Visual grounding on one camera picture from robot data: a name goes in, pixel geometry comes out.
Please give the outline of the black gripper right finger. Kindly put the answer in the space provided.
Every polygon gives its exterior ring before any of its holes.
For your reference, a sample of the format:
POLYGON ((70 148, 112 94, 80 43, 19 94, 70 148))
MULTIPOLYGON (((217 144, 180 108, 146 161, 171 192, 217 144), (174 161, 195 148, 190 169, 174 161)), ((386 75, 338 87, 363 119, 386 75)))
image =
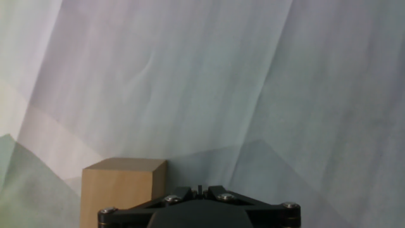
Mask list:
POLYGON ((226 190, 223 186, 208 187, 207 199, 242 209, 255 227, 299 228, 301 226, 301 206, 294 202, 286 201, 272 205, 226 190))

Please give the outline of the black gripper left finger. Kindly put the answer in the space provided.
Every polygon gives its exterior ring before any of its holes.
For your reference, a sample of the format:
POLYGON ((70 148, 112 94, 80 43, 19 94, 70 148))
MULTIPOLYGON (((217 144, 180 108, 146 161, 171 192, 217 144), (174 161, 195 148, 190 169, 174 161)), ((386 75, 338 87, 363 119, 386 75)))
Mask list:
POLYGON ((97 213, 98 228, 146 228, 152 216, 162 209, 193 199, 190 187, 177 187, 170 194, 153 199, 129 209, 107 207, 97 213))

